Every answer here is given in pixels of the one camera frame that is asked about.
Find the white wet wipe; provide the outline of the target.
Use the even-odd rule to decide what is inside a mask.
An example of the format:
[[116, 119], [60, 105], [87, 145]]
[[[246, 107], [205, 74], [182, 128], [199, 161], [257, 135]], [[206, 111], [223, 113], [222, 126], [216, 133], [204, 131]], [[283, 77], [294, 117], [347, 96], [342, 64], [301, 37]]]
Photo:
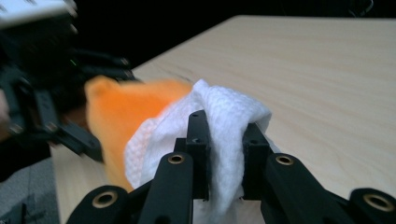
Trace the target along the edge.
[[210, 134], [211, 179], [209, 200], [194, 204], [194, 224], [242, 224], [249, 204], [243, 203], [245, 171], [243, 134], [250, 123], [264, 131], [271, 111], [256, 99], [221, 86], [197, 81], [181, 99], [167, 103], [155, 116], [148, 116], [124, 150], [125, 175], [132, 187], [149, 182], [160, 158], [185, 137], [189, 115], [204, 110]]

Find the orange plush toy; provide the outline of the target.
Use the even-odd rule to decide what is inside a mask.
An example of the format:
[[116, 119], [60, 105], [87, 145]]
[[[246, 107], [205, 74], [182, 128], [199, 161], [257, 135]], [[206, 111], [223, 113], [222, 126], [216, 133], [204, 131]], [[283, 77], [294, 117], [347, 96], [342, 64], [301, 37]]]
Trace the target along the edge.
[[128, 191], [134, 189], [125, 174], [124, 150], [128, 141], [144, 121], [161, 115], [191, 89], [190, 83], [176, 79], [144, 83], [98, 76], [85, 84], [88, 127], [102, 146], [111, 184]]

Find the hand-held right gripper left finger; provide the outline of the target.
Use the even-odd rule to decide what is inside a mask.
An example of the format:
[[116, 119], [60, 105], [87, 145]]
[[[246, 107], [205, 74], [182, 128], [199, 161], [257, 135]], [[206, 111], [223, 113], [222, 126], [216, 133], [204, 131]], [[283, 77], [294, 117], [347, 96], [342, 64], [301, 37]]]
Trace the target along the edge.
[[193, 160], [192, 198], [209, 199], [209, 127], [206, 113], [198, 110], [189, 115], [187, 136], [182, 144], [182, 152]]

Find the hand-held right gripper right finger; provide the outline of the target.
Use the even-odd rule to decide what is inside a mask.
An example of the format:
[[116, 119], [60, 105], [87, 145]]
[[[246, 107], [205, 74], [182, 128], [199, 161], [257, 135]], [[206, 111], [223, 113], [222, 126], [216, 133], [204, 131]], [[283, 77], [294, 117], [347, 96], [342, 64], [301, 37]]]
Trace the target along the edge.
[[242, 187], [245, 200], [259, 200], [264, 187], [263, 169], [273, 153], [269, 142], [256, 123], [249, 123], [243, 136], [245, 171]]

